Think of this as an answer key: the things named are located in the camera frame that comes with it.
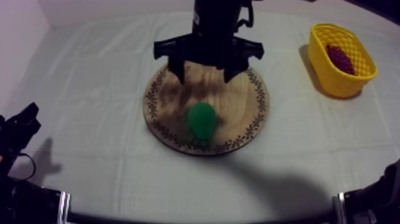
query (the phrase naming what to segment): wooden plate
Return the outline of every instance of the wooden plate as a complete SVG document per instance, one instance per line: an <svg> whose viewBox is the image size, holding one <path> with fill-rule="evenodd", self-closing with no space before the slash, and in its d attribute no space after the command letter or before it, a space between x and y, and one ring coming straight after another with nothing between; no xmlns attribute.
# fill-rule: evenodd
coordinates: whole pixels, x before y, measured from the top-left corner
<svg viewBox="0 0 400 224"><path fill-rule="evenodd" d="M218 122L210 142L197 141L187 126L189 108L197 102L211 104ZM162 67L152 78L143 98L143 115L152 133L174 150L194 155L229 153L253 140L264 126L269 94L252 68L224 83L223 70L185 63L185 84Z"/></svg>

